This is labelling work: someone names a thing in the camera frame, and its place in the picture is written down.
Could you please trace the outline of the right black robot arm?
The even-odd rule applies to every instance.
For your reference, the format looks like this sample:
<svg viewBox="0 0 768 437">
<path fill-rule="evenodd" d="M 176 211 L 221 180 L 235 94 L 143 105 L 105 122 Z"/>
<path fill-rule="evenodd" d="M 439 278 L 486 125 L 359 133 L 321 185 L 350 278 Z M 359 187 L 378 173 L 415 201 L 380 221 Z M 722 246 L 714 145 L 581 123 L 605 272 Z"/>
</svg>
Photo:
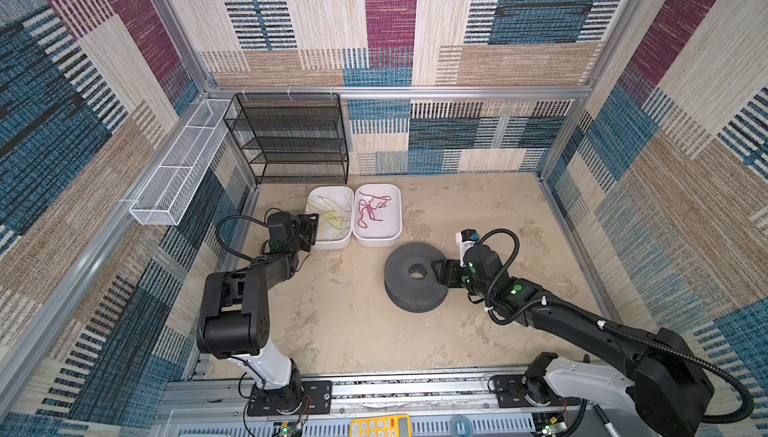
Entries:
<svg viewBox="0 0 768 437">
<path fill-rule="evenodd" d="M 516 257 L 501 260 L 487 237 L 466 229 L 460 256 L 430 264 L 438 283 L 463 288 L 499 326 L 518 323 L 548 332 L 598 357 L 630 382 L 631 408 L 662 436 L 692 436 L 701 424 L 734 424 L 755 408 L 748 387 L 728 371 L 696 357 L 677 333 L 652 333 L 607 320 L 541 285 L 509 274 Z"/>
</svg>

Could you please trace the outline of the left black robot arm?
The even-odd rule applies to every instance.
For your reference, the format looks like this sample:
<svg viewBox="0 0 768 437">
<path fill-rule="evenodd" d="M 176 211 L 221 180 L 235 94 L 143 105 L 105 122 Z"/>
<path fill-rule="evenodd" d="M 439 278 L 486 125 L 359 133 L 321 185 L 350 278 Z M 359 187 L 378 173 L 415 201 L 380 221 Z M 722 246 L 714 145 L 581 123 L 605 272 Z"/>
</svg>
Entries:
<svg viewBox="0 0 768 437">
<path fill-rule="evenodd" d="M 268 249 L 256 257 L 234 250 L 222 239 L 224 224 L 244 220 L 268 230 Z M 317 213 L 279 211 L 265 220 L 245 215 L 222 218 L 215 227 L 222 249 L 243 259 L 239 269 L 210 274 L 205 281 L 196 342 L 199 351 L 229 361 L 253 380 L 246 410 L 282 415 L 309 411 L 311 397 L 302 388 L 296 363 L 270 339 L 268 293 L 301 268 L 299 254 L 310 253 L 319 227 Z"/>
</svg>

